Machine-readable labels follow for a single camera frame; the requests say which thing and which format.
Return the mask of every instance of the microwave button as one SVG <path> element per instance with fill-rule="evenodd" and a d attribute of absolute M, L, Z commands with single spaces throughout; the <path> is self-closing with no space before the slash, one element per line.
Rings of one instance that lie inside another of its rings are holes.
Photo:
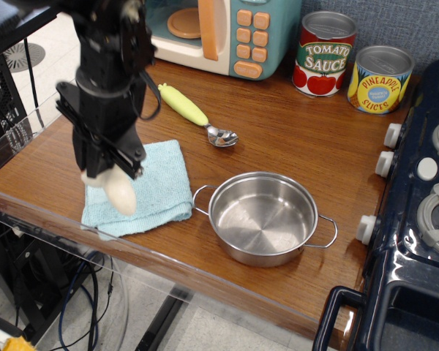
<path fill-rule="evenodd" d="M 238 42 L 250 42 L 252 32 L 247 28 L 238 28 L 236 38 Z"/>
<path fill-rule="evenodd" d="M 267 57 L 267 50 L 265 48 L 253 48 L 252 60 L 257 62 L 265 62 Z"/>
<path fill-rule="evenodd" d="M 242 77 L 257 79 L 262 74 L 262 66 L 253 62 L 237 61 L 234 72 Z"/>
<path fill-rule="evenodd" d="M 252 37 L 254 45 L 266 46 L 269 43 L 269 34 L 266 31 L 254 31 Z"/>
<path fill-rule="evenodd" d="M 254 16 L 254 27 L 256 29 L 267 29 L 270 26 L 270 14 L 257 12 Z"/>
<path fill-rule="evenodd" d="M 239 10 L 237 12 L 237 24 L 240 26 L 250 26 L 252 24 L 252 11 Z"/>
<path fill-rule="evenodd" d="M 240 59 L 248 59 L 250 57 L 250 46 L 244 44 L 237 45 L 236 55 Z"/>

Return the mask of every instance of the can lid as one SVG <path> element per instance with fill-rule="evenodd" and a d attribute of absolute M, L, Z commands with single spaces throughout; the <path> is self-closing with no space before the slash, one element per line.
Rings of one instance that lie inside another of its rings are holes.
<path fill-rule="evenodd" d="M 375 45 L 361 49 L 356 54 L 356 63 L 377 75 L 404 75 L 415 67 L 412 55 L 404 49 Z"/>
<path fill-rule="evenodd" d="M 302 26 L 319 39 L 342 39 L 356 33 L 356 22 L 349 16 L 333 11 L 315 11 L 302 19 Z"/>

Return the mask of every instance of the metal stand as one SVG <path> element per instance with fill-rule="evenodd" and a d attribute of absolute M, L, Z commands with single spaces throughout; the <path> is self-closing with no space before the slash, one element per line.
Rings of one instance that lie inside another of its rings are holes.
<path fill-rule="evenodd" d="M 0 224 L 0 235 L 4 228 Z M 0 288 L 19 310 L 26 340 L 36 344 L 61 312 L 70 280 L 55 247 L 28 235 L 6 235 L 9 240 L 0 238 Z M 42 269 L 39 278 L 31 274 L 31 260 Z M 85 278 L 80 275 L 73 293 Z"/>
<path fill-rule="evenodd" d="M 170 291 L 169 296 L 162 303 L 156 317 L 151 322 L 135 351 L 157 350 L 188 295 L 187 290 L 180 287 L 174 287 Z"/>

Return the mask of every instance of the pineapple slices can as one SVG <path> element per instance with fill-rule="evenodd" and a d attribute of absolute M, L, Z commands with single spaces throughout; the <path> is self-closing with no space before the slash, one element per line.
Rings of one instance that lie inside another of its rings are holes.
<path fill-rule="evenodd" d="M 413 57 L 392 46 L 368 46 L 356 55 L 348 100 L 358 110 L 385 114 L 396 110 L 405 95 Z"/>

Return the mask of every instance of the tiled floor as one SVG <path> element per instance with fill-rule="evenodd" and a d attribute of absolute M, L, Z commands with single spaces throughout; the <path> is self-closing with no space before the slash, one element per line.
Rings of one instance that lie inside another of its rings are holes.
<path fill-rule="evenodd" d="M 46 25 L 28 38 L 30 43 L 45 49 L 45 58 L 34 67 L 34 79 L 37 87 L 39 104 L 48 99 L 56 99 L 56 83 L 71 81 L 79 62 L 79 43 L 73 31 L 72 20 L 67 15 L 59 15 L 56 20 Z M 16 86 L 30 113 L 34 109 L 31 81 L 27 71 L 14 73 Z M 55 104 L 46 104 L 49 110 L 42 110 L 42 118 L 53 120 L 56 116 Z M 120 350 L 134 350 L 144 331 L 156 314 L 172 287 L 171 282 L 159 279 L 151 274 L 120 263 L 122 275 L 128 293 L 129 317 L 126 337 Z M 103 309 L 107 295 L 110 271 L 103 269 L 98 273 L 100 285 L 100 308 Z M 0 316 L 14 321 L 15 311 L 0 291 Z M 114 292 L 111 297 L 108 314 L 102 319 L 99 328 L 99 350 L 116 350 L 117 340 L 123 326 L 122 307 L 124 293 L 121 279 L 114 278 Z M 85 295 L 79 291 L 70 301 L 63 323 L 65 343 L 76 340 L 81 331 L 87 330 L 91 308 Z M 69 350 L 86 350 L 87 341 L 82 341 Z M 50 350 L 59 347 L 58 320 L 48 330 L 38 350 Z M 160 345 L 160 350 L 196 351 L 196 350 L 311 350 L 312 342 L 296 334 L 270 325 L 267 322 L 241 313 L 211 299 L 195 294 L 190 303 L 185 303 L 167 337 Z"/>

